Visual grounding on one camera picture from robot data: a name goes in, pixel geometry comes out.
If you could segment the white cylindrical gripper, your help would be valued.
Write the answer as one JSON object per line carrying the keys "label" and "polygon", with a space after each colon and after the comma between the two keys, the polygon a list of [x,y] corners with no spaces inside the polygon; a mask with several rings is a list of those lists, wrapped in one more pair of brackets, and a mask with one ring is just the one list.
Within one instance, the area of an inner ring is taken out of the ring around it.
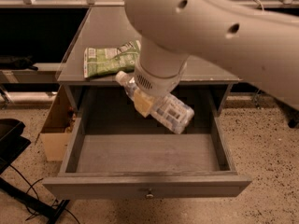
{"label": "white cylindrical gripper", "polygon": [[178,72],[172,77],[157,77],[151,75],[141,66],[140,61],[136,62],[134,79],[140,90],[134,92],[135,109],[146,118],[153,107],[155,97],[164,97],[170,93],[180,82],[185,72],[187,63],[184,62]]}

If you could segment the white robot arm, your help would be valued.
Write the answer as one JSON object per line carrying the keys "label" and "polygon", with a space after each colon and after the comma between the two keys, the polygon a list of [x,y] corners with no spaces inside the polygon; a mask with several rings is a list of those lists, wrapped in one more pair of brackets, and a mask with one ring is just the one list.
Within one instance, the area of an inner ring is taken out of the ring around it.
{"label": "white robot arm", "polygon": [[299,109],[298,18],[230,0],[125,0],[124,8],[142,36],[142,91],[167,95],[193,55]]}

